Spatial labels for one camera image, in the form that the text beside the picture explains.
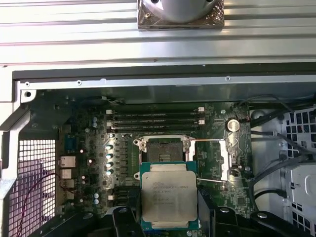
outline red wire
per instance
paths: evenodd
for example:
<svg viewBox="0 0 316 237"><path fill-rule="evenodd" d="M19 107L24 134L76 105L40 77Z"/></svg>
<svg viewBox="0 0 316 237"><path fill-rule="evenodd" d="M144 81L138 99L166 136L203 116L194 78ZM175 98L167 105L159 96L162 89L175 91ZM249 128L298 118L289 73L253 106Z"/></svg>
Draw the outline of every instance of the red wire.
<svg viewBox="0 0 316 237"><path fill-rule="evenodd" d="M43 179L45 179L45 178L47 178L47 177L49 177L49 176L51 176L51 175L56 175L56 176L60 179L60 176L59 176L59 174L57 174L57 173L47 174L47 175L41 177L39 180L37 180L37 182L34 183L34 184L31 186L31 188L29 189L28 193L26 194L26 197L25 197L25 199L24 199L23 206L22 206L21 222L20 222L19 229L18 229L18 232L17 232L17 234L16 234L16 237L20 237L21 234L22 234L23 218L24 218L24 214L25 214L25 206L26 206L26 203L27 203L27 201L28 201L28 198L29 198L29 195L30 195L31 191L32 191Z"/></svg>

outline green circuit board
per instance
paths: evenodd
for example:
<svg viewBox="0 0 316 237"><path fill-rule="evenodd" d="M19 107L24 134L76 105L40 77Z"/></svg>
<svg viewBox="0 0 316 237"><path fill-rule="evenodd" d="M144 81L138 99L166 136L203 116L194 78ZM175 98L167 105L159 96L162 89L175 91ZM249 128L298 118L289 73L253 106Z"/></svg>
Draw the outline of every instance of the green circuit board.
<svg viewBox="0 0 316 237"><path fill-rule="evenodd" d="M228 182L199 180L198 183L210 189L217 205L231 207L249 218L252 205L246 180L252 176L250 125L241 122L237 132L226 129L229 120L247 118L248 107L236 108L234 103L116 105L75 110L69 120L71 132L61 134L65 137L65 153L77 154L72 176L76 190L74 206L103 215L112 206L123 205L124 187L140 186L140 181L134 178L139 171L140 149L133 141L149 135L186 135L198 140L194 160L198 178L202 179L221 180L224 163L221 146L218 141L208 140L226 142L231 162ZM105 157L109 154L112 167L106 167L109 160ZM112 200L115 191L122 193L121 200ZM186 232L150 235L180 237L186 236ZM200 236L201 232L194 231L193 235Z"/></svg>

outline mesh panel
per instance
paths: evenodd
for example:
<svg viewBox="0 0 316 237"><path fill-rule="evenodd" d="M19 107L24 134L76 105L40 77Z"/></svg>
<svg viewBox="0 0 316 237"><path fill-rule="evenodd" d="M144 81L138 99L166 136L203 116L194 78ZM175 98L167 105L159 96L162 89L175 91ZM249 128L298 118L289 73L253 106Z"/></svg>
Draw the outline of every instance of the mesh panel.
<svg viewBox="0 0 316 237"><path fill-rule="evenodd" d="M43 176L55 173L55 141L20 141L18 178L10 194L9 237L15 237L21 223L22 206L31 187ZM39 182L26 202L21 237L30 235L55 215L55 180L51 175Z"/></svg>

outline screw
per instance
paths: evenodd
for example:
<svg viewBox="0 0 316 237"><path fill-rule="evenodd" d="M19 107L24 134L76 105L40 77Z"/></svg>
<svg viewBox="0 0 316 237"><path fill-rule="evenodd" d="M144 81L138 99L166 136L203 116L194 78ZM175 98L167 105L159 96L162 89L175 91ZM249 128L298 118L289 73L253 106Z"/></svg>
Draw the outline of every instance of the screw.
<svg viewBox="0 0 316 237"><path fill-rule="evenodd" d="M126 213L127 209L126 208L122 208L121 210L118 211L119 213Z"/></svg>
<svg viewBox="0 0 316 237"><path fill-rule="evenodd" d="M257 216L261 219L266 219L268 217L265 213L261 213L261 212L259 212Z"/></svg>
<svg viewBox="0 0 316 237"><path fill-rule="evenodd" d="M222 208L221 208L221 212L223 212L223 213L228 213L228 212L229 212L229 209L226 208L226 207L222 207Z"/></svg>
<svg viewBox="0 0 316 237"><path fill-rule="evenodd" d="M90 219L91 217L93 217L93 214L92 213L87 213L84 215L84 219Z"/></svg>

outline screw hole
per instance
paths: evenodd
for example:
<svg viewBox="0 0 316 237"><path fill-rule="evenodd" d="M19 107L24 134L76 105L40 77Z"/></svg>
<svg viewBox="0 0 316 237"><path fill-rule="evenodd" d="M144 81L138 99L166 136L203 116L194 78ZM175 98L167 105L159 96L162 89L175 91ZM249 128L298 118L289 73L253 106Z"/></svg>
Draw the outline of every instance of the screw hole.
<svg viewBox="0 0 316 237"><path fill-rule="evenodd" d="M27 91L27 92L25 92L25 97L31 97L31 92L29 92L29 91Z"/></svg>

